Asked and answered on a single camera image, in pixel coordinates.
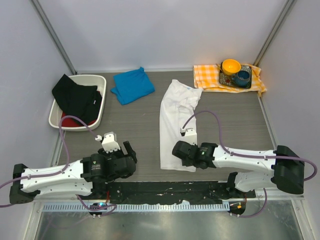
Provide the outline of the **white t shirt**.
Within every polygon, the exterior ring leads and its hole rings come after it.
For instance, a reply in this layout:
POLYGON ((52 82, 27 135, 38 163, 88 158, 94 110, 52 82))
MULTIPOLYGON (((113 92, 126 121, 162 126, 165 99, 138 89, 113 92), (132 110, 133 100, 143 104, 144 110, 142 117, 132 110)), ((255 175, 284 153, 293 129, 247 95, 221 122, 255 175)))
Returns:
POLYGON ((194 114, 203 90, 173 79, 165 92, 159 112, 159 154, 162 170, 195 172, 194 166, 183 166, 172 150, 183 137, 180 129, 194 114))

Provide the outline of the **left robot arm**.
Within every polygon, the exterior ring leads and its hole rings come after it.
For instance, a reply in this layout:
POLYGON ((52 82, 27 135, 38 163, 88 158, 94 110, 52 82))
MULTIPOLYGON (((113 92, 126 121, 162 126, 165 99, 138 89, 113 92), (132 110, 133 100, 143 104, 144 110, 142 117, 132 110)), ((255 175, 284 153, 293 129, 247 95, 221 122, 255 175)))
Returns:
POLYGON ((121 148, 112 152, 101 148, 67 166, 31 169, 22 163, 16 164, 9 192, 10 204, 71 195, 79 195, 85 200, 104 198, 108 183, 126 179, 136 171, 136 152, 129 141, 123 145, 126 152, 121 148))

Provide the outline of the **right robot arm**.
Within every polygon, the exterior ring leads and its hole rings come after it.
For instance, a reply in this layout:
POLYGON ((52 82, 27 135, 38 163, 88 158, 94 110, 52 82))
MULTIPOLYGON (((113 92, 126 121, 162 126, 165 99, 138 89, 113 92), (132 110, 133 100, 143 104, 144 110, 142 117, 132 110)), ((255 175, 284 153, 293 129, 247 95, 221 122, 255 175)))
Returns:
POLYGON ((178 141, 172 155, 185 167, 242 169, 229 174, 227 187, 243 193, 262 188, 278 188, 294 195, 304 192, 305 164, 284 145, 276 150, 254 151, 223 148, 216 143, 197 146, 178 141))

